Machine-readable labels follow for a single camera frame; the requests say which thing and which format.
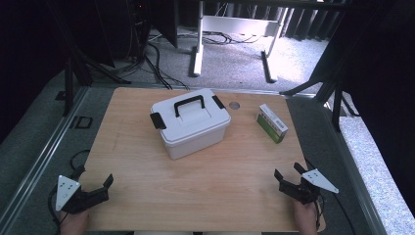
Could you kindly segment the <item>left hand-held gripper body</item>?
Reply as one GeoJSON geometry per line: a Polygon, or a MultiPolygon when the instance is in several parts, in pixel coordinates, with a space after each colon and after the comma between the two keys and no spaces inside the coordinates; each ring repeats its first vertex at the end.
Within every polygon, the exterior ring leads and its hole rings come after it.
{"type": "Polygon", "coordinates": [[[81,189],[81,184],[60,175],[57,184],[56,211],[77,214],[91,209],[109,199],[109,189],[102,186],[91,192],[81,189]]]}

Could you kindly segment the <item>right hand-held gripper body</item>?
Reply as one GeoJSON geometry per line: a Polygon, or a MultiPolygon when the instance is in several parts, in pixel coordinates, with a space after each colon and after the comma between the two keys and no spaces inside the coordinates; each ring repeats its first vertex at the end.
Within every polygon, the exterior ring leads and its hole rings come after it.
{"type": "Polygon", "coordinates": [[[321,189],[335,194],[340,192],[317,168],[305,170],[297,167],[296,171],[300,174],[300,183],[294,184],[285,180],[282,175],[279,175],[279,191],[302,204],[316,202],[321,189]]]}

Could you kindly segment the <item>white storage box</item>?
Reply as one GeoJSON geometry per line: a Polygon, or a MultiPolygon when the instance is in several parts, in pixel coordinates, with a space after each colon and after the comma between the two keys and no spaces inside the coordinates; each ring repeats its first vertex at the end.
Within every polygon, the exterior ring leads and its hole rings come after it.
{"type": "Polygon", "coordinates": [[[167,141],[163,138],[168,155],[178,160],[223,140],[227,126],[217,127],[181,141],[167,141]]]}

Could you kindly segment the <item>white storage box lid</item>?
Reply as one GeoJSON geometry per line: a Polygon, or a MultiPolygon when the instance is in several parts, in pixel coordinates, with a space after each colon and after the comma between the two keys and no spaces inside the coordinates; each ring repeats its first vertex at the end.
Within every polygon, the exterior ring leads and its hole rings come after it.
{"type": "Polygon", "coordinates": [[[223,130],[231,120],[220,99],[207,88],[155,103],[150,118],[169,146],[223,130]]]}

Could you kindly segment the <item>person's right hand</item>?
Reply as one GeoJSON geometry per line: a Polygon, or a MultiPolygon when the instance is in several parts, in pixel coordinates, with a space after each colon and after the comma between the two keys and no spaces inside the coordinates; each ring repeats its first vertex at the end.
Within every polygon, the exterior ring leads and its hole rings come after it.
{"type": "Polygon", "coordinates": [[[294,219],[300,235],[318,235],[317,210],[313,203],[303,204],[293,200],[294,219]]]}

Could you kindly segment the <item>person's left hand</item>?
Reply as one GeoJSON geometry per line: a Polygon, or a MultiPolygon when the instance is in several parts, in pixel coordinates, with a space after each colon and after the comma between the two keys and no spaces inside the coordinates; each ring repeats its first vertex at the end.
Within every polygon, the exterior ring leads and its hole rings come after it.
{"type": "Polygon", "coordinates": [[[60,214],[60,234],[61,235],[84,235],[89,222],[89,211],[77,214],[62,212],[60,214]]]}

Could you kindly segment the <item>green and white medicine box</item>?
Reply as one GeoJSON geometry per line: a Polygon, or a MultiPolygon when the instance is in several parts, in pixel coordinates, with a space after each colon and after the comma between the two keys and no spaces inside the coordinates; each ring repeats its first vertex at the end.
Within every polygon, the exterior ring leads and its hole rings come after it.
{"type": "Polygon", "coordinates": [[[281,143],[288,132],[288,126],[266,104],[259,106],[256,121],[276,144],[281,143]]]}

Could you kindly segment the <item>black metal stand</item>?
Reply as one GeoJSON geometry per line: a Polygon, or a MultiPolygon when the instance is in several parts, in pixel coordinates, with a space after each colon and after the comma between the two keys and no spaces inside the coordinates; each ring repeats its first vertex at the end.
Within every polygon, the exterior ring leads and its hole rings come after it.
{"type": "Polygon", "coordinates": [[[334,40],[330,41],[309,80],[295,88],[282,91],[281,95],[294,96],[302,90],[321,82],[322,86],[319,88],[315,100],[324,103],[329,100],[331,95],[334,95],[331,123],[337,131],[341,131],[340,114],[344,98],[344,68],[355,45],[355,42],[349,42],[341,46],[334,40]]]}
{"type": "Polygon", "coordinates": [[[73,33],[69,28],[68,21],[62,13],[61,8],[58,4],[58,0],[42,1],[45,3],[47,9],[52,15],[56,23],[57,30],[63,37],[63,41],[65,42],[66,48],[69,51],[68,59],[65,63],[65,110],[63,113],[64,117],[66,117],[70,113],[72,107],[74,106],[73,77],[76,76],[77,81],[81,86],[89,87],[93,83],[93,78],[88,70],[89,67],[92,67],[93,69],[107,76],[116,83],[130,84],[130,81],[127,81],[115,75],[114,73],[106,69],[104,66],[90,58],[78,47],[73,33]]]}

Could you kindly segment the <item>black square floor bracket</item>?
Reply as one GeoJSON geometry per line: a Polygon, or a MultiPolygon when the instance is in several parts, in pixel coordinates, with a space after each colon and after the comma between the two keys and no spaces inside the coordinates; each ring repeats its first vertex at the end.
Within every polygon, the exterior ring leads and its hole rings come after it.
{"type": "Polygon", "coordinates": [[[71,129],[88,129],[93,123],[92,117],[75,116],[70,123],[71,129]]]}

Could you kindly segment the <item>white desk frame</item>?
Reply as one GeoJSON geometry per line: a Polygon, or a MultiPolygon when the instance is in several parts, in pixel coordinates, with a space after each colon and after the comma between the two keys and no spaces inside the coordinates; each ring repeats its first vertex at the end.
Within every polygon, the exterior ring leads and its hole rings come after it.
{"type": "Polygon", "coordinates": [[[268,83],[275,83],[278,80],[275,69],[270,67],[268,59],[272,55],[275,42],[281,36],[284,19],[287,16],[288,9],[284,8],[282,17],[276,21],[242,19],[233,17],[209,16],[205,14],[205,1],[200,0],[198,3],[198,31],[197,46],[195,52],[194,66],[192,75],[199,76],[202,73],[203,57],[204,57],[204,32],[220,32],[220,33],[239,33],[253,36],[271,37],[268,50],[261,52],[261,60],[265,79],[268,83]]]}

